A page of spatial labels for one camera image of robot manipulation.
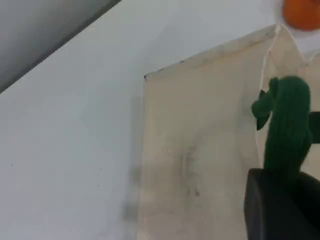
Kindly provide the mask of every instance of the orange object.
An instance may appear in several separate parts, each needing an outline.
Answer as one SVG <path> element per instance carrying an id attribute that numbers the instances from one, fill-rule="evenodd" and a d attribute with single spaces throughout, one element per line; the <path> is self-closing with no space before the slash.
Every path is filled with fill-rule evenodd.
<path id="1" fill-rule="evenodd" d="M 296 29 L 319 29 L 320 0 L 284 0 L 283 16 L 287 23 Z"/>

